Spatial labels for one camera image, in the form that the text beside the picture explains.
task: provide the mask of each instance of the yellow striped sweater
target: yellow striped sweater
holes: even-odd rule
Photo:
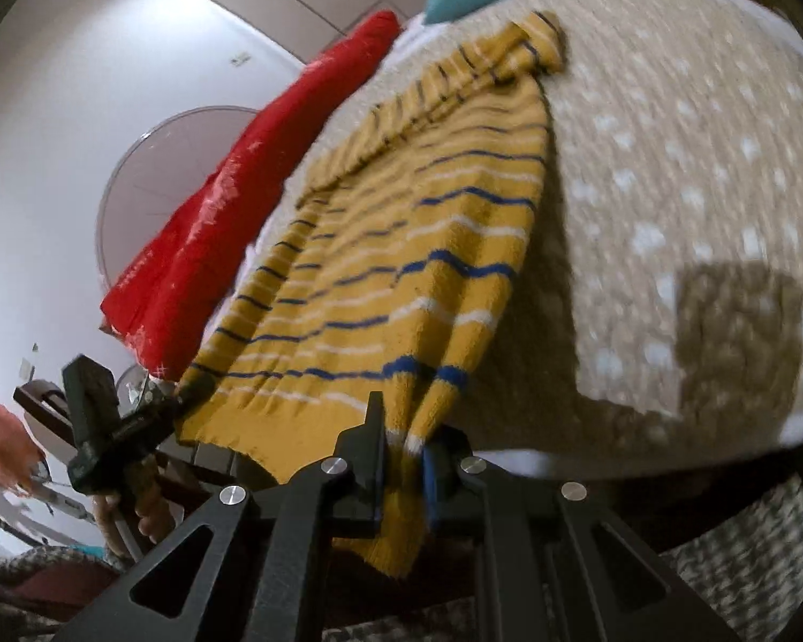
[[[310,167],[285,238],[182,379],[217,383],[180,439],[250,454],[281,481],[330,455],[383,390],[383,528],[352,547],[388,574],[420,547],[423,442],[482,359],[523,263],[550,142],[537,74],[562,66],[557,19],[536,12],[375,106]]]

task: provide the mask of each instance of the beige polka dot blanket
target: beige polka dot blanket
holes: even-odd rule
[[[455,22],[336,112],[263,243],[375,103],[542,9],[569,46],[543,79],[555,170],[453,422],[477,449],[622,474],[803,439],[803,61],[730,3],[502,0]]]

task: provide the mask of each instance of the metal screw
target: metal screw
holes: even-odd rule
[[[477,475],[484,471],[488,467],[487,461],[484,458],[479,458],[478,456],[467,456],[460,460],[460,469],[464,471],[464,473],[468,473],[470,475]]]
[[[241,504],[246,498],[246,490],[240,485],[227,485],[220,491],[220,501],[229,506]]]
[[[589,494],[583,483],[574,482],[564,484],[560,492],[566,500],[570,501],[583,501]]]
[[[344,458],[339,458],[338,456],[325,458],[321,462],[321,470],[328,475],[339,475],[340,473],[347,471],[347,461],[345,461]]]

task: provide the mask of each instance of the orange object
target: orange object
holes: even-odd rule
[[[0,404],[0,488],[23,495],[32,490],[32,472],[44,452],[26,427]]]

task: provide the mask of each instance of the white wall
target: white wall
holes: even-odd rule
[[[208,0],[80,0],[47,20],[24,8],[29,20],[5,25],[26,40],[0,29],[0,402],[18,412],[22,357],[53,381],[79,353],[116,377],[133,362],[97,330],[96,209],[122,154],[196,106],[261,108],[301,68]],[[252,59],[233,66],[242,52]],[[64,467],[49,462],[64,481]],[[0,495],[0,515],[51,542],[100,542],[91,525],[15,502]],[[24,548],[1,532],[0,542]]]

